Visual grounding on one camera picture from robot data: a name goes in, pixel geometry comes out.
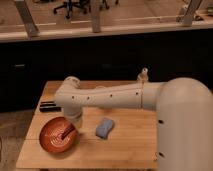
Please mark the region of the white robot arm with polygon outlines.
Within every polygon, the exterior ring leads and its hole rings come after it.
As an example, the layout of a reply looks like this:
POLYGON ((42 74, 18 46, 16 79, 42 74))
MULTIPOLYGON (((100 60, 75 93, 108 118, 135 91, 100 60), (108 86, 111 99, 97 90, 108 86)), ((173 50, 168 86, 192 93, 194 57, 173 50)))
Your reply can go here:
POLYGON ((71 122, 84 107, 154 110, 158 171, 213 171, 213 93, 202 82, 182 77, 95 89, 79 83, 66 78, 54 96, 71 122))

